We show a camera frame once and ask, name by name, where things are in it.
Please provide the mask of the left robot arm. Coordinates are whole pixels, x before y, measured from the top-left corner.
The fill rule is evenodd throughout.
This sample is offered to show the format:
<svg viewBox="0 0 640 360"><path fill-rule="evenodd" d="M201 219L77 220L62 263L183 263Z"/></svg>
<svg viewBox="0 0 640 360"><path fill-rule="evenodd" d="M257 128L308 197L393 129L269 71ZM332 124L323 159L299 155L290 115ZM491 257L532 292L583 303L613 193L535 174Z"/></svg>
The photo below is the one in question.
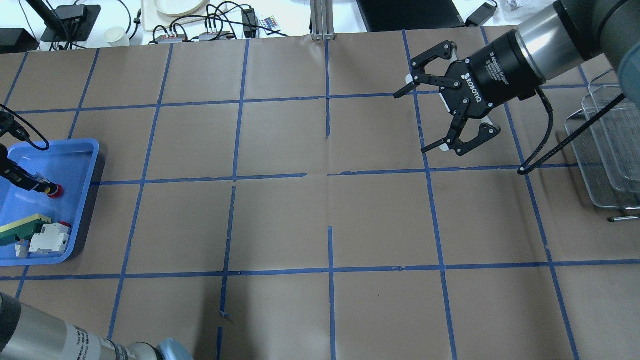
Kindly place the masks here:
<svg viewBox="0 0 640 360"><path fill-rule="evenodd" d="M85 248L98 191L86 191L74 224L53 223L41 215L18 219L1 228L1 242L25 260L30 248L69 251L75 258ZM1 294L1 358L3 360L189 360L175 339L158 346L134 342L123 346Z"/></svg>

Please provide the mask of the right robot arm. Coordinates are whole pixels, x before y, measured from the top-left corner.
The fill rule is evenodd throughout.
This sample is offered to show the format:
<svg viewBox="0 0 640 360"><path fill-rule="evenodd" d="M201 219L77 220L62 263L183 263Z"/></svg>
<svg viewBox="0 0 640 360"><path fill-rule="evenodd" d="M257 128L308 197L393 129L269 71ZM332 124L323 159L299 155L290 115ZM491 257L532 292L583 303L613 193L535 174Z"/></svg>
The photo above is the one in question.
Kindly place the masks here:
<svg viewBox="0 0 640 360"><path fill-rule="evenodd" d="M618 77L622 95L639 104L639 13L637 0L556 0L517 28L462 59L442 41L410 60L398 99L419 85L438 88L451 114L446 135L422 152L440 148L462 157L498 136L491 111L527 100L537 88L600 55Z"/></svg>

